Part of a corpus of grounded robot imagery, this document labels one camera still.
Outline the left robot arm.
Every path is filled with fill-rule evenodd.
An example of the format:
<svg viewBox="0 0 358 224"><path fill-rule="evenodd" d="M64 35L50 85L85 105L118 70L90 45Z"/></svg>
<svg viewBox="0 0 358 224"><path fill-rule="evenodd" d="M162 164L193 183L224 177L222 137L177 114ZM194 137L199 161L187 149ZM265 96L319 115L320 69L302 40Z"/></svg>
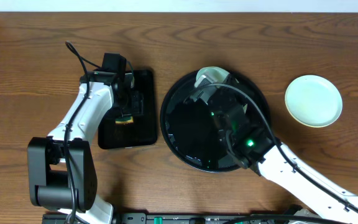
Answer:
<svg viewBox="0 0 358 224"><path fill-rule="evenodd" d="M58 126L27 146L31 204L63 213L65 223L112 223L114 207L98 194L91 142L103 118L130 121L143 113L135 86L140 70L95 70L80 78L79 92Z"/></svg>

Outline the light blue plate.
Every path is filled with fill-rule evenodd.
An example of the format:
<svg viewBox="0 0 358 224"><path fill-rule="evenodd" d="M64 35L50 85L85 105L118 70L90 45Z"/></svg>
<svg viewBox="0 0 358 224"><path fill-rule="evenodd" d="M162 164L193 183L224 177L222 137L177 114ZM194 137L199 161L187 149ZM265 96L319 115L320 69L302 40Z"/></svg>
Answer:
<svg viewBox="0 0 358 224"><path fill-rule="evenodd" d="M324 77L303 75L294 79L285 91L285 106L299 123L312 128L333 124L342 113L339 90Z"/></svg>
<svg viewBox="0 0 358 224"><path fill-rule="evenodd" d="M227 85L229 85L234 88L237 88L238 90L240 90L242 92L246 92L246 86L242 82L240 82L239 79L237 79L233 74L231 74L229 71L227 71L221 67L204 67L198 71L196 76L202 75L204 73L212 73L214 75L220 76L222 82L221 83L213 83L213 86L227 87ZM242 98L242 95L238 91L236 91L236 90L234 90L234 91L237 93L237 96L243 102L243 104L247 104L247 109L248 109L248 103L246 102L246 100Z"/></svg>

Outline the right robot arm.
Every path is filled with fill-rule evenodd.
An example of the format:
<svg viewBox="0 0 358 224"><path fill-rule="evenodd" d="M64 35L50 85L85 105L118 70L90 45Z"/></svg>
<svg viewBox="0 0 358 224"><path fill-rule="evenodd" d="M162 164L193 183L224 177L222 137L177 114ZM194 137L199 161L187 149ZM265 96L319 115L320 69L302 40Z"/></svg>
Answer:
<svg viewBox="0 0 358 224"><path fill-rule="evenodd" d="M213 86L241 94L253 105L267 128L274 146L257 165L261 176L287 189L309 206L321 217L320 222L358 223L358 196L340 188L296 157L288 146L279 143L259 107L243 91L222 83Z"/></svg>

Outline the green and yellow sponge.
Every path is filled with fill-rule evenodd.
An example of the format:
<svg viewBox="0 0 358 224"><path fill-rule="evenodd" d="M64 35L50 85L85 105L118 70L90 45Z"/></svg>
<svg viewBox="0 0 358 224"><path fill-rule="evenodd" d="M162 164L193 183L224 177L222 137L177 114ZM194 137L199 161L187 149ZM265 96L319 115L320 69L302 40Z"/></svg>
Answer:
<svg viewBox="0 0 358 224"><path fill-rule="evenodd" d="M134 119L132 116L126 116L126 117L121 117L121 118L115 119L115 124L117 124L117 125L131 124L133 122L134 122Z"/></svg>

